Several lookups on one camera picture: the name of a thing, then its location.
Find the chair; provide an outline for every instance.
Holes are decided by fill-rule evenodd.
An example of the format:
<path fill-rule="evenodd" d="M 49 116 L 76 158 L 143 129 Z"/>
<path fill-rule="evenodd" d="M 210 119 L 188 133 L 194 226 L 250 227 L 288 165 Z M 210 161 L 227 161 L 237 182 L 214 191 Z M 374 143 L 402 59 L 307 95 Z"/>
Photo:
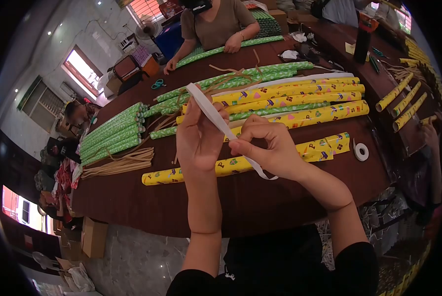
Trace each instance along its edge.
<path fill-rule="evenodd" d="M 128 55 L 118 62 L 112 69 L 116 77 L 123 83 L 119 87 L 118 95 L 135 86 L 139 81 L 143 81 L 143 74 L 150 77 L 142 70 L 133 56 Z"/>

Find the floor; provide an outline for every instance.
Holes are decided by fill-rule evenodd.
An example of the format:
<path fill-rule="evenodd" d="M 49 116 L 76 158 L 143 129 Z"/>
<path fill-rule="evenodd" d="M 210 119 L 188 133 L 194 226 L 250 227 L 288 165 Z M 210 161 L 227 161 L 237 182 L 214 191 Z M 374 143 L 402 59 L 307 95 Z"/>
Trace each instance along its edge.
<path fill-rule="evenodd" d="M 392 191 L 393 188 L 386 190 L 378 200 L 387 198 Z M 386 208 L 384 222 L 398 216 L 402 209 L 403 199 L 398 194 L 395 201 Z M 419 227 L 409 227 L 411 220 L 371 234 L 371 229 L 379 226 L 375 207 L 360 208 L 359 212 L 366 235 L 379 256 L 401 238 L 421 236 Z M 317 228 L 323 240 L 323 263 L 329 269 L 334 269 L 328 221 L 317 223 Z M 229 239 L 222 241 L 220 273 L 224 272 L 222 258 L 228 242 Z M 186 238 L 147 234 L 130 227 L 110 225 L 106 237 L 105 257 L 89 259 L 85 266 L 96 290 L 104 296 L 165 295 L 174 276 L 182 267 L 187 247 Z"/>

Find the tape roll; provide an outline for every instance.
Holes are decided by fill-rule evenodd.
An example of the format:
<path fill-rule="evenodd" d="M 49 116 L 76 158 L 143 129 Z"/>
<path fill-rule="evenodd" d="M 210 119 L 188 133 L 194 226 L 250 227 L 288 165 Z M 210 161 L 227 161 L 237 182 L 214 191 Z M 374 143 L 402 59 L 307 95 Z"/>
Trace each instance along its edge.
<path fill-rule="evenodd" d="M 369 157 L 369 150 L 366 145 L 359 143 L 354 147 L 354 155 L 358 160 L 364 162 Z"/>

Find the teal scissors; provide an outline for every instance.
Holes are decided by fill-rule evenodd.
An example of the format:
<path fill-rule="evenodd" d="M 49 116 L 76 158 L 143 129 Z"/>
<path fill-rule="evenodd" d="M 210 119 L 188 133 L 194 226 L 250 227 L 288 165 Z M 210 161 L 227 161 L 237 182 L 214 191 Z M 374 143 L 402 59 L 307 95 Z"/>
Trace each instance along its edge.
<path fill-rule="evenodd" d="M 155 83 L 152 85 L 152 89 L 156 90 L 162 86 L 166 86 L 166 84 L 164 84 L 163 79 L 159 79 L 159 80 L 155 81 Z"/>

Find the dark wooden table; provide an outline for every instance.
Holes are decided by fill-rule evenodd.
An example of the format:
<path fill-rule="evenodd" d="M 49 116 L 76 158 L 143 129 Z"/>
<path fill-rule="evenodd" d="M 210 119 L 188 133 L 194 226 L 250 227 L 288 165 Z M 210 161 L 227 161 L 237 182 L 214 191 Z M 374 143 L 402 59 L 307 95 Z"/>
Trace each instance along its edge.
<path fill-rule="evenodd" d="M 259 66 L 281 63 L 277 56 L 293 49 L 293 41 L 278 41 L 242 48 L 233 55 L 217 54 L 186 65 L 169 76 L 159 74 L 140 82 L 101 109 L 96 128 L 137 101 L 153 104 L 153 98 L 167 91 L 220 74 L 209 67 L 252 68 L 256 58 Z M 347 69 L 355 75 L 354 69 Z M 299 74 L 323 73 L 324 70 L 302 70 Z M 382 71 L 380 76 L 387 75 Z M 167 86 L 158 90 L 150 87 L 163 78 Z M 366 85 L 366 100 L 382 96 L 386 89 L 361 77 Z M 369 159 L 358 161 L 352 151 L 336 155 L 334 160 L 314 163 L 319 168 L 341 179 L 351 190 L 357 206 L 375 198 L 390 185 L 390 179 L 372 136 L 373 124 L 368 116 L 360 116 L 290 130 L 296 144 L 320 139 L 336 133 L 348 132 L 356 143 L 369 148 Z M 256 145 L 265 146 L 257 141 Z M 141 176 L 145 172 L 179 167 L 173 165 L 176 140 L 174 136 L 148 140 L 145 147 L 155 148 L 152 167 L 128 173 L 80 180 L 73 193 L 73 210 L 94 219 L 142 229 L 148 233 L 175 237 L 188 237 L 190 229 L 186 216 L 187 194 L 183 183 L 144 186 Z M 230 149 L 223 144 L 219 159 L 229 158 Z M 278 179 L 266 181 L 255 171 L 218 178 L 218 189 L 223 209 L 224 237 L 246 236 L 286 229 L 312 222 L 325 216 L 325 211 L 302 186 L 293 181 Z"/>

